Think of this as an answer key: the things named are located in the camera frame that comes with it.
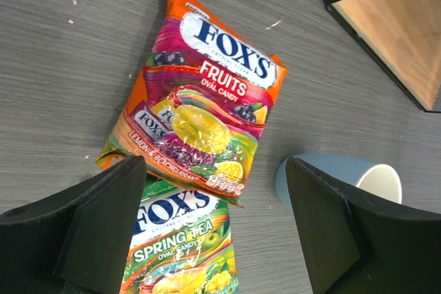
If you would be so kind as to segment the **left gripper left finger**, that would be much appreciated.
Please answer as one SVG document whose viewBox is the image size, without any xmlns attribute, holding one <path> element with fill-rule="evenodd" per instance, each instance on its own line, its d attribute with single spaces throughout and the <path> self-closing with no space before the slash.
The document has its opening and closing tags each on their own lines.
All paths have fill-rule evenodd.
<svg viewBox="0 0 441 294">
<path fill-rule="evenodd" d="M 130 156 L 1 214 L 2 293 L 118 293 L 147 167 Z"/>
</svg>

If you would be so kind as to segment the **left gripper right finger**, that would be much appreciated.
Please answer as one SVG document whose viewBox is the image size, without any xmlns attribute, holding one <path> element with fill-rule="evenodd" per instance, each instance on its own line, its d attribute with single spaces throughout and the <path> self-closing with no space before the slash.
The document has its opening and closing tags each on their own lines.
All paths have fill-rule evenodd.
<svg viewBox="0 0 441 294">
<path fill-rule="evenodd" d="M 299 158 L 287 188 L 314 293 L 439 293 L 440 215 L 363 191 Z"/>
</svg>

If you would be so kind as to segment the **light blue mug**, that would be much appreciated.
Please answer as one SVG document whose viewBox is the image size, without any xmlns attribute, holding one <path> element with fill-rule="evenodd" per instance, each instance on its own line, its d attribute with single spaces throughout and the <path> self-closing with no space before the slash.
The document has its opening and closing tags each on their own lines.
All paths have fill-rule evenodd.
<svg viewBox="0 0 441 294">
<path fill-rule="evenodd" d="M 390 165 L 340 154 L 303 153 L 299 158 L 326 174 L 375 196 L 402 204 L 402 183 Z"/>
</svg>

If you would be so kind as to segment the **green spring tea candy bag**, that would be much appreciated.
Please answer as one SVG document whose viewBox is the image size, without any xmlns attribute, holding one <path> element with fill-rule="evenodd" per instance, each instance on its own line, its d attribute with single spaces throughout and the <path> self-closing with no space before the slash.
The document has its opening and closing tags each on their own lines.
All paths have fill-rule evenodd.
<svg viewBox="0 0 441 294">
<path fill-rule="evenodd" d="M 148 176 L 120 293 L 237 293 L 229 209 Z"/>
</svg>

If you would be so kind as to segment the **orange fruits candy bag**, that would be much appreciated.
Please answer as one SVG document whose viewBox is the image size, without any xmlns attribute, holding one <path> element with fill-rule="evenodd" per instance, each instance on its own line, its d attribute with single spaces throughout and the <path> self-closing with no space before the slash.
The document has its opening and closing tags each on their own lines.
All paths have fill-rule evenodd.
<svg viewBox="0 0 441 294">
<path fill-rule="evenodd" d="M 238 204 L 287 68 L 197 0 L 167 0 L 152 52 L 96 159 Z"/>
</svg>

